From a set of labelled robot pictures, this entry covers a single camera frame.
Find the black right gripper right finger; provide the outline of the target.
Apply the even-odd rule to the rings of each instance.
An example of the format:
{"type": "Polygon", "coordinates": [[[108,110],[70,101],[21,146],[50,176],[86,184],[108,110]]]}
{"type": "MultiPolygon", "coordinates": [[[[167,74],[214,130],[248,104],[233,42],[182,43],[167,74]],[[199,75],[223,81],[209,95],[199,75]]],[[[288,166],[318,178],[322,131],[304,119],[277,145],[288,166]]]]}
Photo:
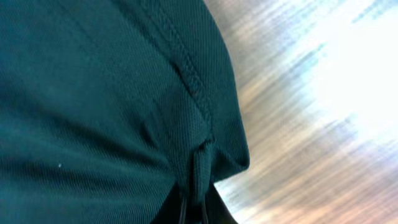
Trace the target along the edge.
{"type": "Polygon", "coordinates": [[[203,224],[238,224],[224,204],[214,184],[210,184],[201,203],[203,224]]]}

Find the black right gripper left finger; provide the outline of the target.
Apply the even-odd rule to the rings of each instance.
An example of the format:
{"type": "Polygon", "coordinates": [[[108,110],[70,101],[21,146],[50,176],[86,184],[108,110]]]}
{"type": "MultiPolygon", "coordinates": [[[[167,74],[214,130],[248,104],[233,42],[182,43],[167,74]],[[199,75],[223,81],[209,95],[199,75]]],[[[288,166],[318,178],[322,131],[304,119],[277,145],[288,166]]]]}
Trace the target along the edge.
{"type": "Polygon", "coordinates": [[[152,224],[185,224],[187,198],[175,184],[163,202],[152,224]]]}

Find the black t-shirt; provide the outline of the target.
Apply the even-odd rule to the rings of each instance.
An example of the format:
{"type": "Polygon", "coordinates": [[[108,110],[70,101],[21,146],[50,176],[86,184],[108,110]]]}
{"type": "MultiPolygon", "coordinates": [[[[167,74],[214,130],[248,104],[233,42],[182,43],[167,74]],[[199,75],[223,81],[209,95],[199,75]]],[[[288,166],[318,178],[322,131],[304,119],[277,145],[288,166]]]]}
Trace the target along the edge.
{"type": "Polygon", "coordinates": [[[202,223],[249,166],[234,72],[203,1],[1,2],[1,222],[202,223]]]}

